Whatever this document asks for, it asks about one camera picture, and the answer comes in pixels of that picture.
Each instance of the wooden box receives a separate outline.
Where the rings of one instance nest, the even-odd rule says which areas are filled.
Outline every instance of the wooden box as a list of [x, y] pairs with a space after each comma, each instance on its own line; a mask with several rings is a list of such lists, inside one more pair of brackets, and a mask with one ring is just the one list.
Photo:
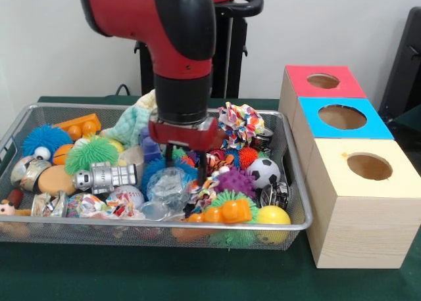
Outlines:
[[421, 222], [421, 178], [394, 140], [315, 139], [307, 172], [319, 268], [399, 268]]

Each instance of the white ball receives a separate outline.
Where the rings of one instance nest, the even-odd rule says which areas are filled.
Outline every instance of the white ball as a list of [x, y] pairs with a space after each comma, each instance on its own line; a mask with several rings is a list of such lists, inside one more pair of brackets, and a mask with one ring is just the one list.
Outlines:
[[224, 166], [221, 166], [221, 168], [219, 169], [219, 174], [223, 174], [229, 171], [230, 171], [230, 168], [224, 165]]
[[51, 158], [50, 150], [46, 147], [38, 147], [34, 151], [34, 158], [37, 160], [49, 160]]
[[145, 198], [139, 189], [131, 185], [123, 185], [116, 187], [116, 189], [108, 196], [107, 203], [108, 201], [116, 201], [122, 197], [127, 197], [127, 199], [132, 201], [135, 209], [139, 209], [145, 202]]
[[258, 158], [248, 168], [247, 173], [253, 175], [255, 188], [264, 188], [265, 186], [279, 182], [281, 172], [278, 165], [269, 158]]
[[73, 145], [73, 149], [75, 148], [80, 148], [82, 145], [85, 145], [86, 143], [89, 143], [89, 140], [86, 138], [80, 138], [78, 140], [75, 141], [74, 145]]

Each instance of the black cable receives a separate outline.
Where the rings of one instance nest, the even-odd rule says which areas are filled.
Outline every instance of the black cable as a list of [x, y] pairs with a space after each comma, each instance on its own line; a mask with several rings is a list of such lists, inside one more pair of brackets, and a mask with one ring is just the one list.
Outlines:
[[129, 90], [128, 86], [126, 84], [124, 84], [124, 83], [123, 84], [120, 84], [120, 86], [117, 87], [116, 95], [120, 94], [120, 91], [123, 88], [126, 89], [127, 96], [130, 96], [130, 90]]

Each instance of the green spiky ball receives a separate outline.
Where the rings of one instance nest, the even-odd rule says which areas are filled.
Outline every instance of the green spiky ball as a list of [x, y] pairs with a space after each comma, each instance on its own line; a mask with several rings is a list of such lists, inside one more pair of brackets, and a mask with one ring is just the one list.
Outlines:
[[[243, 193], [235, 191], [223, 191], [216, 196], [209, 207], [220, 207], [229, 200], [247, 199], [251, 211], [251, 221], [246, 223], [257, 223], [257, 212], [259, 209], [256, 204]], [[256, 241], [255, 232], [250, 230], [227, 230], [214, 233], [210, 236], [209, 242], [223, 248], [247, 248]]]
[[66, 158], [66, 173], [74, 175], [80, 170], [89, 170], [91, 163], [110, 162], [112, 166], [118, 161], [118, 151], [107, 138], [92, 137], [90, 142], [70, 150]]
[[259, 153], [257, 154], [258, 156], [258, 158], [269, 158], [269, 156], [266, 154], [266, 153], [264, 153], [263, 151], [259, 151]]

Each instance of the googly eye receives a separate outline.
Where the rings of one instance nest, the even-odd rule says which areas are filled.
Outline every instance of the googly eye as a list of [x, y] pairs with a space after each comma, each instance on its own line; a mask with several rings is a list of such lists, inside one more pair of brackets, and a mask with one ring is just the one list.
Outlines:
[[35, 149], [34, 158], [37, 160], [49, 160], [51, 153], [46, 147], [38, 147]]

